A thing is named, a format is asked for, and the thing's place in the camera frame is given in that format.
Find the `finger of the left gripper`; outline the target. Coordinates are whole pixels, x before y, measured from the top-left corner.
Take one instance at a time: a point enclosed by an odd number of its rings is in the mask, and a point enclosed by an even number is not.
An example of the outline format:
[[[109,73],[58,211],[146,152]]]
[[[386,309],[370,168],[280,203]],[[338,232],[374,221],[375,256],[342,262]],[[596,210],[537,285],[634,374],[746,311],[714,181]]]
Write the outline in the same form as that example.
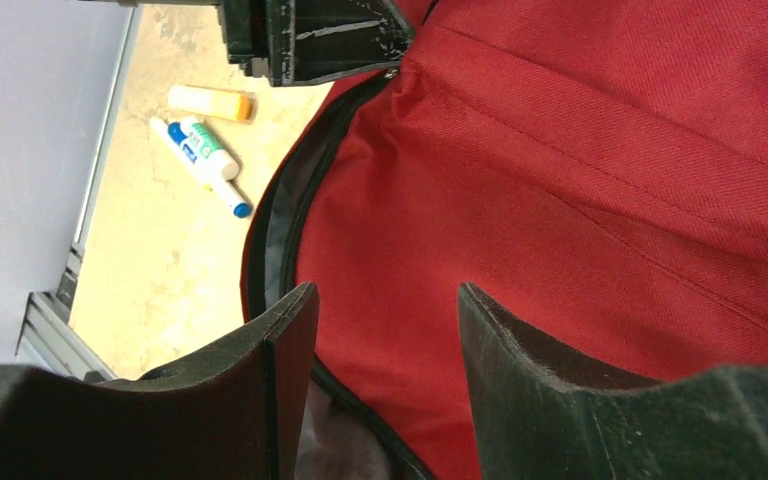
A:
[[[218,20],[228,62],[273,87],[392,68],[415,37],[393,1],[220,1]]]

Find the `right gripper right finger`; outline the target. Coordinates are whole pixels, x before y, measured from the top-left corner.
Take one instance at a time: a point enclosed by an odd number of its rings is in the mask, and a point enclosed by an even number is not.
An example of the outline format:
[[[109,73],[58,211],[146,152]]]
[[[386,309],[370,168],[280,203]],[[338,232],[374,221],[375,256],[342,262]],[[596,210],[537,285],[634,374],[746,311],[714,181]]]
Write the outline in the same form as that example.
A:
[[[525,323],[473,284],[458,319],[486,479],[768,479],[768,366],[660,382]]]

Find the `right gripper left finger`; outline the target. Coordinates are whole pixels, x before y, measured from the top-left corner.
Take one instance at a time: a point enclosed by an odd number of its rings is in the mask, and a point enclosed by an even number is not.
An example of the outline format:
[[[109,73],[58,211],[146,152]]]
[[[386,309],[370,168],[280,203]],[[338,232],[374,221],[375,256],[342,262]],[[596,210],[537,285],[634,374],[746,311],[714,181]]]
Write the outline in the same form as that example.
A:
[[[136,380],[0,365],[0,479],[292,478],[318,310],[302,284]]]

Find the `red backpack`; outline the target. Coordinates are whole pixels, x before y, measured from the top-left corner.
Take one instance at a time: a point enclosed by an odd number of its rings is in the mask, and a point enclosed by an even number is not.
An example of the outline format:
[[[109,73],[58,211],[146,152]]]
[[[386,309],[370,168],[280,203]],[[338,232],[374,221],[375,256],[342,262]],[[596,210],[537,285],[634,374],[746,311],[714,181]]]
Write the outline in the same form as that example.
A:
[[[295,478],[486,479],[465,284],[660,382],[768,366],[768,1],[401,8],[401,62],[333,86],[245,249],[249,314],[320,296]]]

